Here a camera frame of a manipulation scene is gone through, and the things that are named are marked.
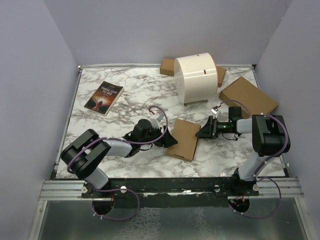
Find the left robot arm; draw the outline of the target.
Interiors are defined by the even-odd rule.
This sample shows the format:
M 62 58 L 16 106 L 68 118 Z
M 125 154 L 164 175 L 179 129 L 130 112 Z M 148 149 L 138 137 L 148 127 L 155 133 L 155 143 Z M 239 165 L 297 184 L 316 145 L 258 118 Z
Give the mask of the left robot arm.
M 141 119 L 123 138 L 100 138 L 93 129 L 86 130 L 60 154 L 70 172 L 93 186 L 97 196 L 106 197 L 111 190 L 108 176 L 99 168 L 106 156 L 130 158 L 141 151 L 142 145 L 169 148 L 178 141 L 166 126 L 155 127 L 147 119 Z

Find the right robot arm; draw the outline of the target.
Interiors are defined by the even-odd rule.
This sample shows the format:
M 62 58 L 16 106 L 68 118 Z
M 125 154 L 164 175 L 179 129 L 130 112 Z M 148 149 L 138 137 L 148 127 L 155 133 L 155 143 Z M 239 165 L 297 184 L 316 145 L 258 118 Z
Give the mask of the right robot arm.
M 214 189 L 222 195 L 240 196 L 254 191 L 260 172 L 269 161 L 289 151 L 290 137 L 281 115 L 255 114 L 244 119 L 242 108 L 228 108 L 228 121 L 220 122 L 217 118 L 219 108 L 211 109 L 213 115 L 208 117 L 206 124 L 195 134 L 199 139 L 216 139 L 219 135 L 251 134 L 253 151 L 238 167 L 225 183 L 218 183 Z

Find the white cylindrical bread box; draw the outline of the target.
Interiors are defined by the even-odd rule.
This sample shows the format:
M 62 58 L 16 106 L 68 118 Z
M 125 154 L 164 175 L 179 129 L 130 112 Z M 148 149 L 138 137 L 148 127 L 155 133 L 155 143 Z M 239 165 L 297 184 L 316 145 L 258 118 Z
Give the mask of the white cylindrical bread box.
M 179 101 L 186 106 L 208 102 L 218 89 L 218 71 L 209 53 L 200 53 L 174 60 L 174 80 Z

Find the closed brown cardboard box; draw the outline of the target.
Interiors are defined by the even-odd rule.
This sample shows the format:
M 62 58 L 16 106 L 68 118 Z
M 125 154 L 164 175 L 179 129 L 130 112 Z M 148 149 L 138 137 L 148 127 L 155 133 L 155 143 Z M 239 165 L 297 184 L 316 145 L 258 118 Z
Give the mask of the closed brown cardboard box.
M 229 107 L 241 107 L 242 116 L 247 119 L 251 115 L 260 113 L 269 114 L 278 107 L 278 103 L 269 97 L 266 93 L 258 89 L 244 77 L 239 77 L 225 89 L 223 89 L 219 98 L 222 101 L 236 100 L 242 103 L 248 111 L 239 103 L 228 101 Z

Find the small brown box behind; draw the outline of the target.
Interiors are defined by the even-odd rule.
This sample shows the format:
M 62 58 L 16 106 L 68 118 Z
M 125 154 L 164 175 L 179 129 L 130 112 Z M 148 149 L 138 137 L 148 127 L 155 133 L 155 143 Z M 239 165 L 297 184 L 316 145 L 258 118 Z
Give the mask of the small brown box behind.
M 171 58 L 164 58 L 159 68 L 159 73 L 166 76 L 174 76 L 175 60 Z

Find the brown cardboard piece behind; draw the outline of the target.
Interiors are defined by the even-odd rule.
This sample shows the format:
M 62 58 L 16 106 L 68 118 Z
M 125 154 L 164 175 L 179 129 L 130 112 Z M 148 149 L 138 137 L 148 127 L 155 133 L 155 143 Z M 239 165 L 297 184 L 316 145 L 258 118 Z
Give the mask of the brown cardboard piece behind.
M 217 66 L 216 71 L 217 71 L 217 86 L 220 88 L 223 84 L 227 69 L 220 67 L 220 66 Z

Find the dark paperback book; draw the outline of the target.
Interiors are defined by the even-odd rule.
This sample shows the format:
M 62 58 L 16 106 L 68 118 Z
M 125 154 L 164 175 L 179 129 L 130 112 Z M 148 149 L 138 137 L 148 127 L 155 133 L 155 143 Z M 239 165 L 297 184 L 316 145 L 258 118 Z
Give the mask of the dark paperback book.
M 84 107 L 95 113 L 106 116 L 123 91 L 123 86 L 103 81 L 86 102 Z

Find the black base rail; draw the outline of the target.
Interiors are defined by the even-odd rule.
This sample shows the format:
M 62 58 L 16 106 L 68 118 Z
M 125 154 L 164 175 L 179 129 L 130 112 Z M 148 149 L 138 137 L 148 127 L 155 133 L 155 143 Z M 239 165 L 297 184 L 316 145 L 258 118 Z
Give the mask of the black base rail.
M 90 183 L 82 198 L 111 202 L 115 207 L 227 207 L 228 198 L 258 196 L 256 182 L 231 177 L 112 178 L 101 191 Z

